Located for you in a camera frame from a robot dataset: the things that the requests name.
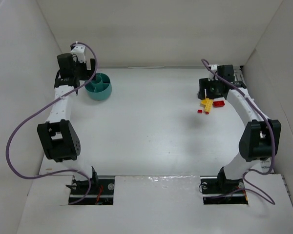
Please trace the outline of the red large lego brick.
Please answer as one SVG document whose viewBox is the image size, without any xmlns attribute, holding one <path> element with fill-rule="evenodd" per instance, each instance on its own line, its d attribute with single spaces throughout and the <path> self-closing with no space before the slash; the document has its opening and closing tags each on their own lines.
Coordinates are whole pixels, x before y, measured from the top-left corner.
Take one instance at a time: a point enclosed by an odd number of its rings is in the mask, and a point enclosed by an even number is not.
<svg viewBox="0 0 293 234">
<path fill-rule="evenodd" d="M 213 102 L 213 107 L 215 108 L 224 107 L 224 106 L 225 106 L 225 102 L 223 100 Z"/>
</svg>

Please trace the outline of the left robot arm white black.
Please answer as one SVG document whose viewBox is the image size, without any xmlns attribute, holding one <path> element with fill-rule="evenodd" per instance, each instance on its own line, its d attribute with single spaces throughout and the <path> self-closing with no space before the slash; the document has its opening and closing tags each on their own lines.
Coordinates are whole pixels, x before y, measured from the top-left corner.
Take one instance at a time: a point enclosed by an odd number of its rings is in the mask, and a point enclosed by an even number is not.
<svg viewBox="0 0 293 234">
<path fill-rule="evenodd" d="M 87 177 L 93 177 L 93 167 L 87 166 L 80 156 L 81 142 L 71 119 L 72 105 L 78 95 L 75 88 L 80 81 L 89 78 L 85 53 L 70 52 L 57 56 L 59 70 L 54 81 L 55 100 L 45 123 L 37 126 L 44 154 L 48 160 L 75 169 Z"/>
</svg>

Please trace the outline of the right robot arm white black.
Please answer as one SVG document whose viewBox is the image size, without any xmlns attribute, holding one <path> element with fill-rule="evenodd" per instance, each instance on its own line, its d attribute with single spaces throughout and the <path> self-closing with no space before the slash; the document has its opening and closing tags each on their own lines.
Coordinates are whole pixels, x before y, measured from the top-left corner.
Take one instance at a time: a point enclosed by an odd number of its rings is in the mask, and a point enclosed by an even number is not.
<svg viewBox="0 0 293 234">
<path fill-rule="evenodd" d="M 233 106 L 245 126 L 238 144 L 238 154 L 217 175 L 216 185 L 220 189 L 227 189 L 236 186 L 243 174 L 260 160 L 270 158 L 274 161 L 281 123 L 259 109 L 244 82 L 235 79 L 232 65 L 211 65 L 205 59 L 202 62 L 210 75 L 199 80 L 198 98 L 224 98 Z"/>
</svg>

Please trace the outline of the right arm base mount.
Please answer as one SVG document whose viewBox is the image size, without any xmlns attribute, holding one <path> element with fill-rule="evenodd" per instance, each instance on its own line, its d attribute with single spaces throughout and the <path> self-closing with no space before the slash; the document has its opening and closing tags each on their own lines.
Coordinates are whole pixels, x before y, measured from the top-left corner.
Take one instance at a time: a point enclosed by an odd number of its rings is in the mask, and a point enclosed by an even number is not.
<svg viewBox="0 0 293 234">
<path fill-rule="evenodd" d="M 217 176 L 201 176 L 199 192 L 203 196 L 204 205 L 248 205 L 247 196 L 244 190 L 244 182 L 234 180 L 221 185 Z"/>
</svg>

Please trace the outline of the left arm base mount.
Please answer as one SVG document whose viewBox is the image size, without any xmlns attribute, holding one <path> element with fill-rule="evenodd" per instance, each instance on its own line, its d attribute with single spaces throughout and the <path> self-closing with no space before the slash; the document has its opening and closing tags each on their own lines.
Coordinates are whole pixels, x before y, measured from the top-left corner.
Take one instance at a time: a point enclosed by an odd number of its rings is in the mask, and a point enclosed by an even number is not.
<svg viewBox="0 0 293 234">
<path fill-rule="evenodd" d="M 87 180 L 75 180 L 73 178 L 71 184 L 66 185 L 70 189 L 68 203 L 72 205 L 113 205 L 115 177 L 114 176 L 98 176 L 97 183 L 91 185 L 91 189 L 87 196 L 81 199 L 88 190 Z"/>
</svg>

